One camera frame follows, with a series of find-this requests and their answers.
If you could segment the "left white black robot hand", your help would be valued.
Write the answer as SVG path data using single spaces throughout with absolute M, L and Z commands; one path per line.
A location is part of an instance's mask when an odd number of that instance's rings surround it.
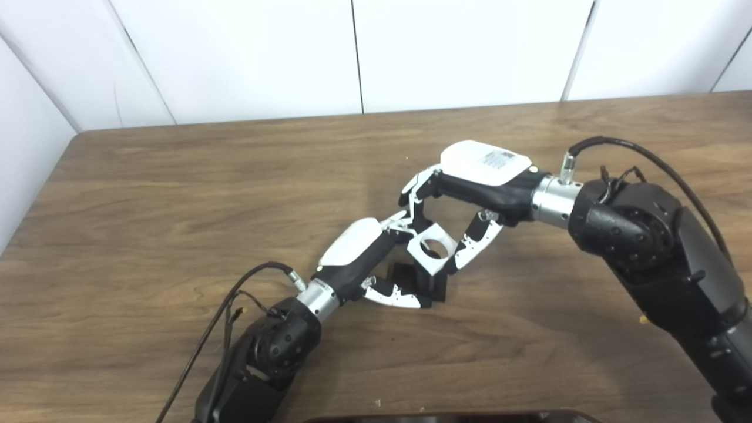
M 349 301 L 365 298 L 374 303 L 411 310 L 427 310 L 433 302 L 372 272 L 397 245 L 401 234 L 415 235 L 408 228 L 406 211 L 389 219 L 373 217 L 353 222 L 328 247 L 318 262 L 308 287 L 296 299 L 323 323 Z

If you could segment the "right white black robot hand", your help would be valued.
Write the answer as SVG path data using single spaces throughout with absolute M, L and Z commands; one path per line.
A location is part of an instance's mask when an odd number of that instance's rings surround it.
M 408 209 L 415 235 L 408 252 L 429 275 L 453 275 L 484 251 L 505 227 L 539 221 L 567 229 L 583 184 L 572 172 L 553 176 L 528 156 L 472 140 L 456 142 L 440 161 L 418 172 L 402 190 L 398 204 Z M 459 241 L 424 216 L 424 201 L 448 196 L 479 211 Z

